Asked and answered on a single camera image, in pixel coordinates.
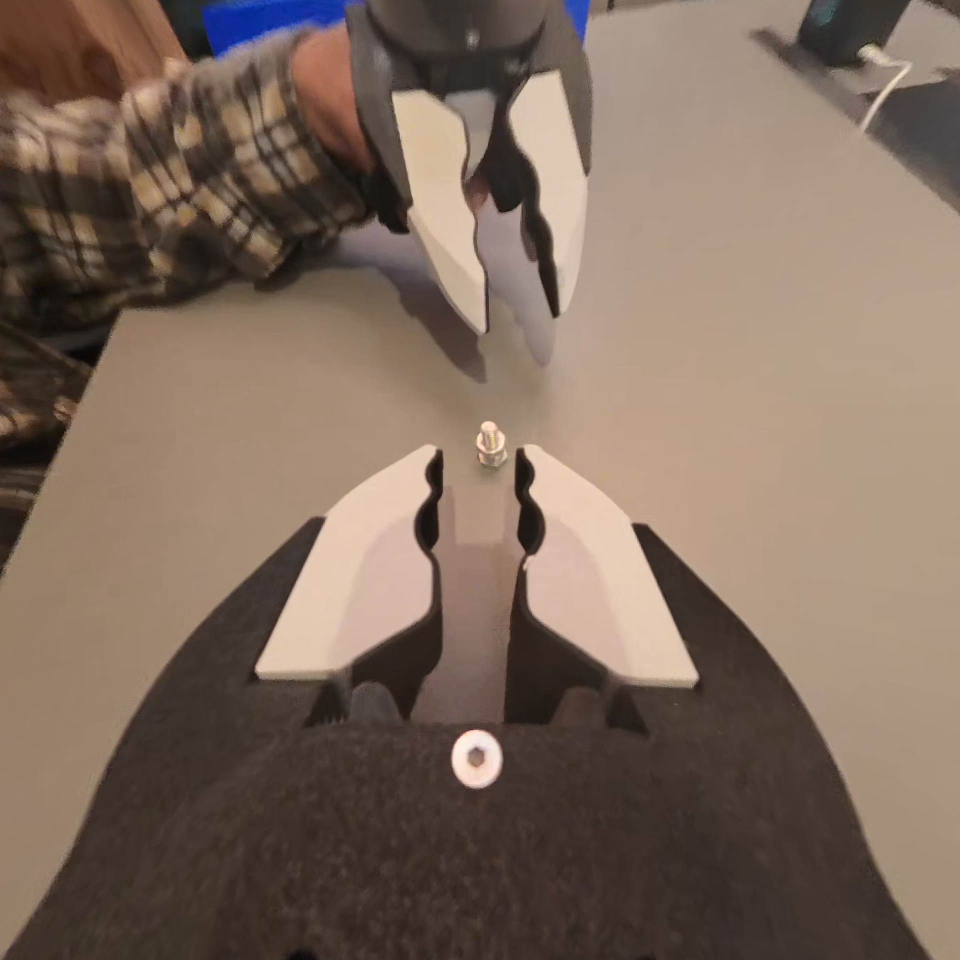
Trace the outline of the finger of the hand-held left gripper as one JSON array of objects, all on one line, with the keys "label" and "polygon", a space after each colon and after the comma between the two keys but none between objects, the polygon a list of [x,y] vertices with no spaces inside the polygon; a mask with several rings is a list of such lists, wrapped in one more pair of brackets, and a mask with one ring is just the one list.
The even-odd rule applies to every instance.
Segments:
[{"label": "finger of the hand-held left gripper", "polygon": [[493,92],[395,91],[391,108],[411,195],[406,223],[450,306],[485,335],[487,280],[468,186],[489,144]]},{"label": "finger of the hand-held left gripper", "polygon": [[517,197],[523,250],[557,319],[569,308],[579,276],[589,179],[561,71],[530,74],[508,100],[501,129],[506,186]]}]

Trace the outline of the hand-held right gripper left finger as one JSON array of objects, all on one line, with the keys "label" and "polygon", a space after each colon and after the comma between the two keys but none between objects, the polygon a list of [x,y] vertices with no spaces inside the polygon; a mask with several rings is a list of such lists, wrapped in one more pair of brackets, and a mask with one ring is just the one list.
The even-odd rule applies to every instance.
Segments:
[{"label": "hand-held right gripper left finger", "polygon": [[364,682],[410,719],[442,651],[438,501],[443,453],[423,444],[322,517],[254,665],[260,681]]}]

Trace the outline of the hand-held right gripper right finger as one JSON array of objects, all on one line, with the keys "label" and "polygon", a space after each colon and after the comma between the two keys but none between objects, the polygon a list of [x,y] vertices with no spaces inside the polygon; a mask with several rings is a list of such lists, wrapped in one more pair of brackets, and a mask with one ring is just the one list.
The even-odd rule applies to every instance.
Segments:
[{"label": "hand-held right gripper right finger", "polygon": [[693,691],[700,674],[628,515],[531,442],[515,453],[513,490],[523,555],[505,722],[545,724],[572,689],[611,714],[635,691]]}]

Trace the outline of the person's left forearm plaid sleeve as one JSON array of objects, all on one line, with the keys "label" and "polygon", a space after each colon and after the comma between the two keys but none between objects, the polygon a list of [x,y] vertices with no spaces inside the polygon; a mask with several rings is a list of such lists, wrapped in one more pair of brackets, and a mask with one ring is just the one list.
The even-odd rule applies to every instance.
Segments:
[{"label": "person's left forearm plaid sleeve", "polygon": [[364,175],[310,133],[291,74],[317,28],[186,64],[116,101],[2,98],[2,322],[33,332],[267,281],[363,223]]}]

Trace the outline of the person's left hand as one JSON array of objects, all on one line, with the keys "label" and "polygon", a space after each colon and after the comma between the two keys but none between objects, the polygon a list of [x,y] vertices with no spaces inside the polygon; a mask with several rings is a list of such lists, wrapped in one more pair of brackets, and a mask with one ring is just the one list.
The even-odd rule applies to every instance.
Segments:
[{"label": "person's left hand", "polygon": [[371,173],[375,164],[358,122],[350,42],[342,21],[298,41],[291,77],[299,111],[321,146],[348,171]]}]

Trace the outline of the blue plastic bin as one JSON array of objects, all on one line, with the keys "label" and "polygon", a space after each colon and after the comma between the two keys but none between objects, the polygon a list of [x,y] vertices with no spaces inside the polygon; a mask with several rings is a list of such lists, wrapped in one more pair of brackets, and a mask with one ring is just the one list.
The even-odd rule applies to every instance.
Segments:
[{"label": "blue plastic bin", "polygon": [[282,28],[326,27],[365,15],[381,42],[417,61],[519,52],[563,13],[583,40],[590,2],[549,1],[236,1],[201,13],[220,55]]}]

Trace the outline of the black charger box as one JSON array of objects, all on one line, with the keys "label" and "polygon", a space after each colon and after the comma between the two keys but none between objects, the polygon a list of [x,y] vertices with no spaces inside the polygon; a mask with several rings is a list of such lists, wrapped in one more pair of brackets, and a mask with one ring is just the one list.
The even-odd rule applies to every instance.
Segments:
[{"label": "black charger box", "polygon": [[883,48],[909,1],[810,1],[796,43],[827,67],[858,63],[865,44]]}]

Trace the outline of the wooden pillar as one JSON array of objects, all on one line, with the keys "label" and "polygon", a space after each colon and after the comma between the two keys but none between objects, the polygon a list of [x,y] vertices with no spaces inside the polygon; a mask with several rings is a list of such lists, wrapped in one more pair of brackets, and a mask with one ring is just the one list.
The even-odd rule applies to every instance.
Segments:
[{"label": "wooden pillar", "polygon": [[117,100],[187,61],[156,1],[2,1],[1,91]]}]

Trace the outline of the person's plaid shirt torso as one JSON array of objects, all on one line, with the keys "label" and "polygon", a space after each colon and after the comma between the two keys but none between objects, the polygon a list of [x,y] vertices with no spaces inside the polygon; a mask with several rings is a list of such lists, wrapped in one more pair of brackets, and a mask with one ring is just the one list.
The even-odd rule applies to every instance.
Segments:
[{"label": "person's plaid shirt torso", "polygon": [[1,561],[6,567],[91,368],[1,324]]}]

